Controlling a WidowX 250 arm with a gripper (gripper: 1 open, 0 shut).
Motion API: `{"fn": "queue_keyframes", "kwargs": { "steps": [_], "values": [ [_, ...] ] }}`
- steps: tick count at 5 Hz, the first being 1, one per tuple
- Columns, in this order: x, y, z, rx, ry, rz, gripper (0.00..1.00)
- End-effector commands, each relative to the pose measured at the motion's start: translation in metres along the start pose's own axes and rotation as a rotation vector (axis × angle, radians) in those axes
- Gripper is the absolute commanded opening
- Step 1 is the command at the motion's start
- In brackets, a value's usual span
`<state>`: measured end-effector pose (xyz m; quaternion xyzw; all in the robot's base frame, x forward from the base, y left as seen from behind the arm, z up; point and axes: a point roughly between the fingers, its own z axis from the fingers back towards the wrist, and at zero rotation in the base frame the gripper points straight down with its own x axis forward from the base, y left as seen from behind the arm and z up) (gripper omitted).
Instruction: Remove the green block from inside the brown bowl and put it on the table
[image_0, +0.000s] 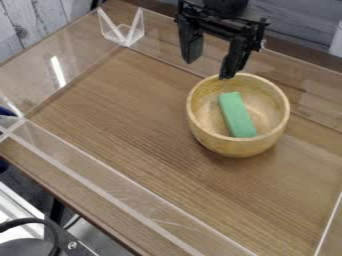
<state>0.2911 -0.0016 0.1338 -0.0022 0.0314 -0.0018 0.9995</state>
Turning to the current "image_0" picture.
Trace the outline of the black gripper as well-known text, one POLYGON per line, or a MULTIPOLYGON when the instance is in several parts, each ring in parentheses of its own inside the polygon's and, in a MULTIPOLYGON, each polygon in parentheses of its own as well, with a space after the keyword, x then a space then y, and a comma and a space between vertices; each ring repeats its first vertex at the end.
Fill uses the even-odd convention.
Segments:
POLYGON ((245 68, 252 51, 262 48, 270 22, 265 16, 248 15, 248 5, 249 0, 178 0, 176 22, 186 63, 196 62, 204 54, 205 33, 232 41, 221 79, 232 79, 245 68))

